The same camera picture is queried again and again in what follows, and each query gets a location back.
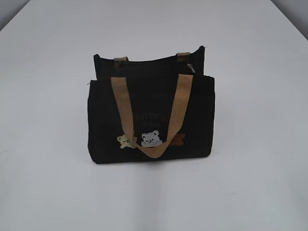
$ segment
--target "bear face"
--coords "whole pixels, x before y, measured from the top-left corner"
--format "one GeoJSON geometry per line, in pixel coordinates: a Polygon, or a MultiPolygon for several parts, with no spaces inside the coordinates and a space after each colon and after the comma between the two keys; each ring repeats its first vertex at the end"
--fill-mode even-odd
{"type": "Polygon", "coordinates": [[[121,149],[123,149],[123,148],[125,148],[125,147],[128,147],[128,148],[136,148],[136,146],[135,146],[133,143],[131,143],[131,142],[129,141],[129,139],[126,137],[125,134],[122,135],[122,136],[118,136],[117,141],[120,142],[120,144],[121,144],[120,148],[121,148],[121,149]]]}
{"type": "Polygon", "coordinates": [[[183,142],[183,138],[185,137],[185,134],[182,133],[178,133],[176,134],[172,141],[170,142],[169,146],[183,146],[184,142],[183,142]]]}
{"type": "Polygon", "coordinates": [[[159,132],[157,130],[149,133],[143,133],[141,135],[143,141],[141,141],[142,147],[156,147],[163,142],[158,137],[159,132]]]}

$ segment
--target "white bear patch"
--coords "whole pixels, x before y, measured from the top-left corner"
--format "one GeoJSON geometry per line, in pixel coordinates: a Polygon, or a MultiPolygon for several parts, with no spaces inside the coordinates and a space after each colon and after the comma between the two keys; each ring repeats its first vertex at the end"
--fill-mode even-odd
{"type": "Polygon", "coordinates": [[[136,148],[136,146],[134,144],[132,144],[129,139],[126,137],[126,135],[122,135],[122,136],[118,136],[117,141],[120,142],[121,146],[120,148],[123,149],[125,147],[128,148],[136,148]]]}
{"type": "Polygon", "coordinates": [[[149,133],[143,133],[141,137],[143,138],[143,141],[141,141],[142,147],[156,147],[163,142],[158,137],[159,132],[157,130],[149,133]]]}

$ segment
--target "black fabric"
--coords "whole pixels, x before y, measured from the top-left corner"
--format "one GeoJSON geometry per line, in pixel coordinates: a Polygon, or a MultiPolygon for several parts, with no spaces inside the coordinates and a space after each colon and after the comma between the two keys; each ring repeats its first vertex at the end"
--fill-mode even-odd
{"type": "MultiPolygon", "coordinates": [[[[117,73],[118,77],[127,78],[135,137],[139,145],[142,134],[156,130],[159,131],[159,139],[166,141],[179,73],[193,74],[187,64],[181,62],[126,65],[117,73]]],[[[195,74],[178,139],[174,140],[173,146],[167,147],[161,157],[150,158],[138,148],[120,148],[117,138],[123,135],[123,130],[111,79],[92,80],[88,98],[89,153],[97,164],[206,157],[211,153],[214,111],[214,79],[195,74]]]]}
{"type": "MultiPolygon", "coordinates": [[[[205,48],[204,46],[201,46],[198,50],[191,53],[188,62],[185,62],[186,64],[191,64],[195,70],[195,73],[201,76],[203,76],[203,71],[204,71],[204,55],[205,55],[205,48]]],[[[127,65],[143,66],[154,63],[177,62],[177,55],[174,55],[167,58],[151,60],[151,61],[140,61],[140,62],[122,61],[119,62],[119,66],[118,68],[116,68],[115,61],[113,59],[104,59],[101,58],[98,54],[94,55],[93,58],[94,58],[96,78],[98,80],[103,78],[118,76],[118,71],[119,69],[121,69],[122,66],[127,66],[127,65]]]]}

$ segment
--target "beige handle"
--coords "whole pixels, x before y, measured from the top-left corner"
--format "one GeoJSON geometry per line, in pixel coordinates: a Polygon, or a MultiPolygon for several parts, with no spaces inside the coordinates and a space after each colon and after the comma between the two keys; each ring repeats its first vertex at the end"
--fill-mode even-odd
{"type": "Polygon", "coordinates": [[[115,61],[115,68],[116,69],[119,69],[119,66],[122,62],[127,62],[128,61],[128,57],[125,56],[125,57],[122,57],[122,58],[114,58],[114,61],[115,61]]]}
{"type": "Polygon", "coordinates": [[[189,52],[177,53],[177,61],[178,62],[187,62],[190,55],[191,54],[189,52]]]}
{"type": "Polygon", "coordinates": [[[153,148],[142,147],[138,145],[134,139],[134,122],[133,113],[131,109],[131,103],[125,77],[112,77],[111,84],[115,95],[115,101],[119,110],[122,129],[126,137],[133,143],[138,149],[151,158],[160,157],[166,148],[169,146],[173,137],[181,129],[183,120],[186,113],[186,108],[191,92],[192,75],[179,74],[177,89],[175,92],[171,116],[168,127],[167,140],[161,145],[153,148]]]}

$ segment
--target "yellow bear patch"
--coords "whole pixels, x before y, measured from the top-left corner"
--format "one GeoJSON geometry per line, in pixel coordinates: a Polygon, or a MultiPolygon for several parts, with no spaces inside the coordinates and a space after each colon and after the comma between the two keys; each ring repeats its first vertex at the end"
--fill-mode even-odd
{"type": "Polygon", "coordinates": [[[136,146],[134,144],[132,144],[129,139],[126,137],[126,135],[122,135],[122,136],[118,136],[117,137],[117,141],[120,142],[121,146],[120,148],[123,149],[125,147],[128,148],[136,148],[136,146]]]}

